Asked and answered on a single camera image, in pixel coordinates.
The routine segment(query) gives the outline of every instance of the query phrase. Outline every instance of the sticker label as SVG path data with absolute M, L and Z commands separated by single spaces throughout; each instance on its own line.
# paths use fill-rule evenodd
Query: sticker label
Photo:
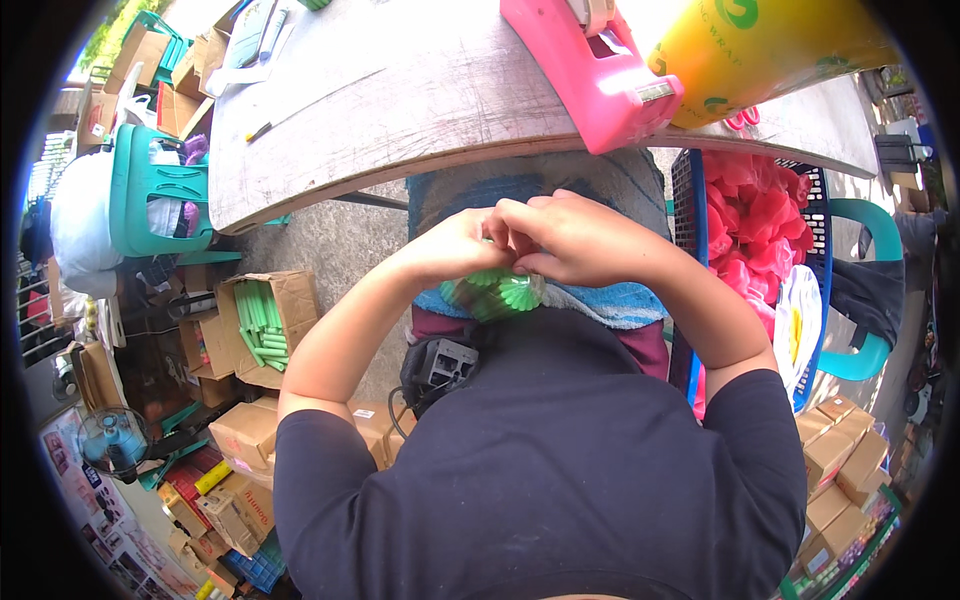
M 810 559 L 810 562 L 806 564 L 806 569 L 811 573 L 816 573 L 820 570 L 820 567 L 827 562 L 830 554 L 827 553 L 827 549 L 824 548 L 820 552 L 817 552 L 817 555 Z

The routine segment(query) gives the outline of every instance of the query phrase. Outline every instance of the blue plastic basket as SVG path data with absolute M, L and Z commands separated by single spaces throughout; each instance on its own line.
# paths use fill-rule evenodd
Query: blue plastic basket
M 833 254 L 830 237 L 830 210 L 827 193 L 827 177 L 820 167 L 794 160 L 777 159 L 780 166 L 793 169 L 796 173 L 810 177 L 809 205 L 800 212 L 813 229 L 813 250 L 806 254 L 804 264 L 813 271 L 820 283 L 820 298 L 823 301 L 823 326 L 820 339 L 806 364 L 804 375 L 793 393 L 793 412 L 799 413 L 810 397 L 813 376 L 817 371 L 817 361 L 824 344 L 827 330 L 827 314 L 830 303 L 830 282 L 833 277 Z M 683 248 L 701 264 L 707 265 L 707 190 L 704 180 L 704 161 L 699 150 L 684 150 L 677 156 L 671 168 L 673 179 L 674 203 L 674 242 Z M 700 359 L 684 338 L 680 329 L 674 326 L 673 350 L 670 354 L 670 372 L 668 381 L 679 389 L 692 407 L 697 395 L 697 379 L 700 375 Z
M 287 570 L 287 563 L 280 556 L 276 529 L 260 544 L 253 558 L 248 559 L 236 550 L 230 550 L 221 560 L 235 567 L 255 588 L 268 594 L 273 591 L 276 580 Z

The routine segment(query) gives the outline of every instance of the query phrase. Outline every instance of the scratched table surface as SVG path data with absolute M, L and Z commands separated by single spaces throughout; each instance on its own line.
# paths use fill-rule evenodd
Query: scratched table surface
M 641 53 L 676 9 L 619 0 Z M 498 0 L 337 0 L 296 23 L 270 78 L 230 85 L 215 105 L 210 218 L 241 233 L 385 181 L 506 156 L 583 149 L 573 122 Z M 848 76 L 759 107 L 743 132 L 668 127 L 647 146 L 792 158 L 876 174 L 873 139 Z M 252 143 L 244 134 L 275 126 Z

